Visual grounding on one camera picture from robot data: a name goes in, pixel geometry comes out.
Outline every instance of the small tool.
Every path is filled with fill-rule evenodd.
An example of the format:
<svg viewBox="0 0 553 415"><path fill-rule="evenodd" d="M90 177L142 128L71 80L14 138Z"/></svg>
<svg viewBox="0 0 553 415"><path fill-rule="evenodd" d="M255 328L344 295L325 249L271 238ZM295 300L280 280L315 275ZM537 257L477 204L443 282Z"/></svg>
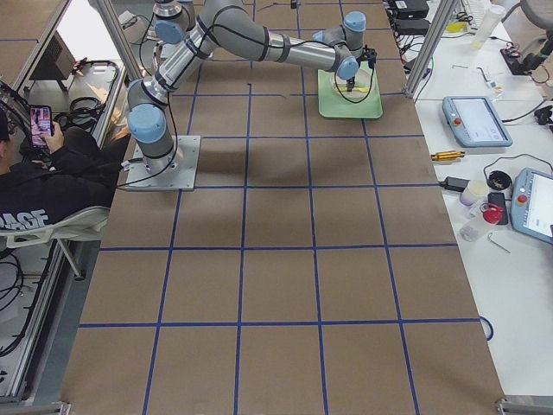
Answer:
<svg viewBox="0 0 553 415"><path fill-rule="evenodd" d="M457 158L461 158L465 156L465 151L440 151L439 153L435 153L430 155L430 159L433 162L446 162L450 160L456 160Z"/></svg>
<svg viewBox="0 0 553 415"><path fill-rule="evenodd" d="M494 245L498 246L499 248L501 248L501 249L504 250L505 252L511 253L511 251L509 251L507 248L505 248L504 246L501 246L501 245L498 244L495 240L493 240L493 239L492 239L492 235L493 235L493 232L490 232L490 233L487 235L487 240L489 240L490 242L492 242Z"/></svg>

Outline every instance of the cup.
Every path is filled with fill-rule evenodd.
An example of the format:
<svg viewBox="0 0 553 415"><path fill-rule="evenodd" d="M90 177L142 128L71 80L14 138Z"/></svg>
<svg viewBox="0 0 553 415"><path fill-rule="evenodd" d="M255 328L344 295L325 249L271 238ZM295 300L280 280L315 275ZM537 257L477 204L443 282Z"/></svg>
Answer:
<svg viewBox="0 0 553 415"><path fill-rule="evenodd" d="M471 46L475 49L482 48L484 42L490 37L495 27L501 22L501 19L505 17L506 14L507 10L505 10L505 7L499 4L492 4L490 8L486 10L482 18L482 23L474 35Z"/></svg>
<svg viewBox="0 0 553 415"><path fill-rule="evenodd" d="M484 198L488 194L486 182L481 180L471 180L461 193L460 201L465 206L472 206L474 203Z"/></svg>

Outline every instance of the blue tablet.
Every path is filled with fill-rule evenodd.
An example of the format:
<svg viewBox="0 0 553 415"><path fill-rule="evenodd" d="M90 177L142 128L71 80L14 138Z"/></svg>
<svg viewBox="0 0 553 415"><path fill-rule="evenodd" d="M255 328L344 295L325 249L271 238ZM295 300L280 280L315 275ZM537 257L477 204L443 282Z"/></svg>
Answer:
<svg viewBox="0 0 553 415"><path fill-rule="evenodd" d="M553 244L553 176L523 169L512 191L513 229Z"/></svg>
<svg viewBox="0 0 553 415"><path fill-rule="evenodd" d="M512 139L488 97L446 97L442 101L455 139L463 147L508 147Z"/></svg>

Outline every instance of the smartphone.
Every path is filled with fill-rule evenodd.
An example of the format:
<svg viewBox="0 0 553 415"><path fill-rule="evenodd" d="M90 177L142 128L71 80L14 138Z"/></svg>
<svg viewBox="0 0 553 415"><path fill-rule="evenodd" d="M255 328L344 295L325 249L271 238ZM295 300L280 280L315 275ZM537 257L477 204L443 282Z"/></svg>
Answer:
<svg viewBox="0 0 553 415"><path fill-rule="evenodd" d="M48 134L51 136L54 133L52 108L48 105L32 105L30 115L31 145L34 149L46 149L48 146L41 135Z"/></svg>

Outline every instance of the person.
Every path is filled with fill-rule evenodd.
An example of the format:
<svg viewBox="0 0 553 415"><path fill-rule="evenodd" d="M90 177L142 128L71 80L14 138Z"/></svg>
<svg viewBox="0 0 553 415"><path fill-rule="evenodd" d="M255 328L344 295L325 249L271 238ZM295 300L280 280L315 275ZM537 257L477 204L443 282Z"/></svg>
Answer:
<svg viewBox="0 0 553 415"><path fill-rule="evenodd" d="M0 228L51 225L92 206L109 207L130 139L124 127L102 150L94 137L71 127L43 135L52 167L41 161L13 164L14 141L0 108Z"/></svg>

